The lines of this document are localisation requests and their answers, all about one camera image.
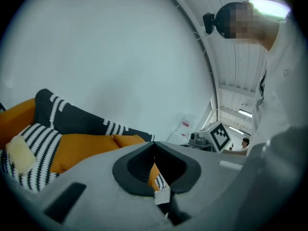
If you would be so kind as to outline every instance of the black pillow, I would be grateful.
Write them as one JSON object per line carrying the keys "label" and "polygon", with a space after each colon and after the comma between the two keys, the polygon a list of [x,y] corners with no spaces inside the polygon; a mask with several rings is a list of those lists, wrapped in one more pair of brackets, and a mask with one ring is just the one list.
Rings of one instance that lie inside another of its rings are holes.
{"label": "black pillow", "polygon": [[154,135],[127,128],[100,118],[70,105],[47,89],[40,90],[35,96],[34,121],[54,128],[61,134],[90,135],[139,135],[145,141],[154,141]]}

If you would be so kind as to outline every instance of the white ceiling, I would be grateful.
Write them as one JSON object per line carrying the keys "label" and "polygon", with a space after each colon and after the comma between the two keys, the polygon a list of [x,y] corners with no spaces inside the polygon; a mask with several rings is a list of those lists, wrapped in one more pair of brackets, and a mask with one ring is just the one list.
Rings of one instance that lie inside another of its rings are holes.
{"label": "white ceiling", "polygon": [[252,112],[253,96],[267,64],[266,51],[258,45],[234,45],[217,31],[205,32],[202,17],[217,13],[226,3],[244,0],[176,0],[202,37],[217,90],[218,119],[227,126],[251,134],[251,118],[238,113]]}

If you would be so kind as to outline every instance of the person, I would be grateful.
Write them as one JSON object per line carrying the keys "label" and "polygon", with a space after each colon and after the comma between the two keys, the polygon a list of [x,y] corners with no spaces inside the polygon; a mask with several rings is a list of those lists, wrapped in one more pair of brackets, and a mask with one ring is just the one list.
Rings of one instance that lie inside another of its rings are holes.
{"label": "person", "polygon": [[250,140],[248,138],[243,138],[241,150],[246,150],[249,145],[249,142]]}
{"label": "person", "polygon": [[[249,2],[232,2],[224,5],[216,16],[205,14],[203,21],[208,34],[216,27],[221,36],[233,43],[258,44],[268,52],[266,70],[255,91],[247,155],[254,145],[267,142],[291,126],[308,125],[308,99],[304,96],[308,86],[307,41],[292,15],[278,23]],[[301,94],[292,93],[296,85]],[[292,103],[296,103],[296,112],[290,106]]]}

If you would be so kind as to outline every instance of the orange cushion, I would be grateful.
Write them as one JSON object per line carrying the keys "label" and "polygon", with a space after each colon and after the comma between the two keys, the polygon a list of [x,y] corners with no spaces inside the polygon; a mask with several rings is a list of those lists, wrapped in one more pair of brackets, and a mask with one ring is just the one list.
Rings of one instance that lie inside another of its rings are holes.
{"label": "orange cushion", "polygon": [[28,125],[34,122],[34,98],[0,114],[0,150]]}
{"label": "orange cushion", "polygon": [[[133,135],[133,136],[128,136],[128,135],[114,135],[113,136],[116,143],[122,148],[134,144],[141,144],[144,143],[145,141],[143,138],[141,138],[138,135]],[[155,182],[155,179],[157,178],[159,174],[159,170],[156,166],[156,164],[153,165],[151,172],[150,172],[150,177],[148,181],[148,185],[154,188],[154,191],[159,191],[159,187]]]}
{"label": "orange cushion", "polygon": [[133,135],[133,136],[129,136],[129,135],[114,135],[113,136],[116,143],[120,146],[120,148],[126,147],[126,146],[130,146],[130,145],[134,145],[134,144],[141,144],[144,143],[145,141],[143,140],[143,138],[141,138],[138,135]]}
{"label": "orange cushion", "polygon": [[65,134],[61,137],[50,171],[61,174],[83,159],[119,148],[110,135]]}

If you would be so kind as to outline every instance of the gray surface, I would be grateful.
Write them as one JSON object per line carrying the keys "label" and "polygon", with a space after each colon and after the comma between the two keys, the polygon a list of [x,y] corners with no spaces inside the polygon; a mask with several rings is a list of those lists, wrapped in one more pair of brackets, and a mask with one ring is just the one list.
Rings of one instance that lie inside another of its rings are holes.
{"label": "gray surface", "polygon": [[169,203],[169,201],[170,201],[170,187],[168,185],[163,190],[155,192],[156,205]]}
{"label": "gray surface", "polygon": [[146,143],[83,160],[46,186],[38,194],[35,204],[44,210],[76,181],[87,187],[64,221],[69,227],[88,231],[161,230],[172,227],[155,205],[154,198],[130,195],[118,185],[112,174],[117,159]]}
{"label": "gray surface", "polygon": [[211,205],[204,207],[193,218],[173,230],[246,230],[236,229],[236,221],[238,218],[247,218],[246,215],[239,216],[238,212],[255,180],[257,169],[261,163],[259,156],[262,147],[263,145],[254,147],[251,155],[246,157],[247,163],[243,169],[219,198],[216,198]]}
{"label": "gray surface", "polygon": [[34,202],[35,198],[37,197],[36,193],[29,192],[22,188],[20,184],[16,181],[16,179],[14,179],[12,176],[6,173],[0,173],[2,174],[2,177],[5,182],[8,184],[8,187],[16,196],[23,196],[26,200]]}
{"label": "gray surface", "polygon": [[247,157],[241,155],[218,154],[189,147],[164,145],[195,159],[201,166],[201,176],[189,192],[176,194],[178,207],[191,216],[210,206],[232,183],[238,170],[219,165],[221,160],[243,165]]}
{"label": "gray surface", "polygon": [[46,216],[43,212],[39,211],[38,207],[33,205],[23,196],[17,197],[23,209],[33,218],[33,220],[40,226],[40,230],[46,231],[75,231],[68,226],[61,225],[53,219]]}

